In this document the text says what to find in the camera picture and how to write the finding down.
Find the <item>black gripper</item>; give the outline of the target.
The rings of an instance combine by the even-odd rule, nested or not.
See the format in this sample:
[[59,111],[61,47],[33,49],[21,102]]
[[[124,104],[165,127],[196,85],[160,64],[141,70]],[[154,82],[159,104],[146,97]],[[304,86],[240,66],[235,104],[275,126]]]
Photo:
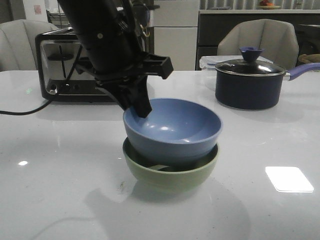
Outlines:
[[[140,118],[146,118],[152,111],[145,76],[159,76],[167,79],[173,72],[169,56],[141,52],[128,67],[108,72],[98,72],[87,57],[82,57],[75,65],[78,74],[87,73],[94,77],[95,88],[109,96],[124,111],[131,106]],[[122,88],[128,84],[128,96]]]

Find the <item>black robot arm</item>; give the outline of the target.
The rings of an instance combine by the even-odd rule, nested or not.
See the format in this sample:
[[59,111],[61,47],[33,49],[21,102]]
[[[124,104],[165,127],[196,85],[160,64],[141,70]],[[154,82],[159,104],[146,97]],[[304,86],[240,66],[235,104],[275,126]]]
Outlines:
[[123,110],[134,108],[146,118],[152,111],[147,79],[167,79],[173,72],[170,57],[143,51],[136,34],[132,5],[112,0],[60,0],[59,5],[88,59],[76,65],[79,73],[93,76],[96,88],[112,98]]

